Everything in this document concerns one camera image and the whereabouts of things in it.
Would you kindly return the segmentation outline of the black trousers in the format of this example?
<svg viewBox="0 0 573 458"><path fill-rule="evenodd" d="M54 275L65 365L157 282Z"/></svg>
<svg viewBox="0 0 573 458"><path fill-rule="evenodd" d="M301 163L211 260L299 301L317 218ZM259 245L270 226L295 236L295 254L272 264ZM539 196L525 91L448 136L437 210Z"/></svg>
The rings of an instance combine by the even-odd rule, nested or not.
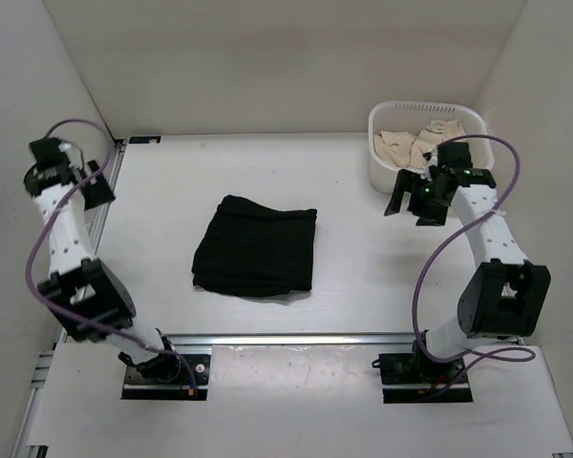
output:
<svg viewBox="0 0 573 458"><path fill-rule="evenodd" d="M241 298L309 292L316 220L315 209L280 211L224 197L194 254L193 284Z"/></svg>

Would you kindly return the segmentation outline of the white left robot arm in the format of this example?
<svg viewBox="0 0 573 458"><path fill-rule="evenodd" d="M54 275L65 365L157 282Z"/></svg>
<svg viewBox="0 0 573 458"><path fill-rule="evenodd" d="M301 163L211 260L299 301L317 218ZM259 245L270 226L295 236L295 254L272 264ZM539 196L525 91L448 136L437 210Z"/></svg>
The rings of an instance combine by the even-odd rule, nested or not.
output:
<svg viewBox="0 0 573 458"><path fill-rule="evenodd" d="M51 267L45 281L27 284L78 342L112 341L119 358L155 384L186 384L198 376L159 330L134 330L137 314L125 285L92 251L83 213L114 200L95 161L76 168L68 143L44 136L29 145L36 162L24 176L43 215L39 243ZM193 259L193 284L224 296L265 300L307 294L312 288L314 209L274 210L248 198L219 203Z"/></svg>

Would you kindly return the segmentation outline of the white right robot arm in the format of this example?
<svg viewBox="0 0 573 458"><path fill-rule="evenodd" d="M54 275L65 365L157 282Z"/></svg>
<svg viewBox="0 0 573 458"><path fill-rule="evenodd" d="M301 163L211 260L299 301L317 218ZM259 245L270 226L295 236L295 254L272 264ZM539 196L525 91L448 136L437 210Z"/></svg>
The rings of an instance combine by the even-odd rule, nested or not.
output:
<svg viewBox="0 0 573 458"><path fill-rule="evenodd" d="M489 170L474 167L468 138L460 135L440 143L436 156L422 176L414 178L410 189L408 210L418 225L441 226L449 212L461 223L431 257L436 259L451 242L465 236L476 267L460 294L455 316L436 329L422 331L417 323L429 263L416 281L410 370L424 382L482 345L531 336L551 281L548 268L533 263L516 243L501 210L509 194L498 192Z"/></svg>

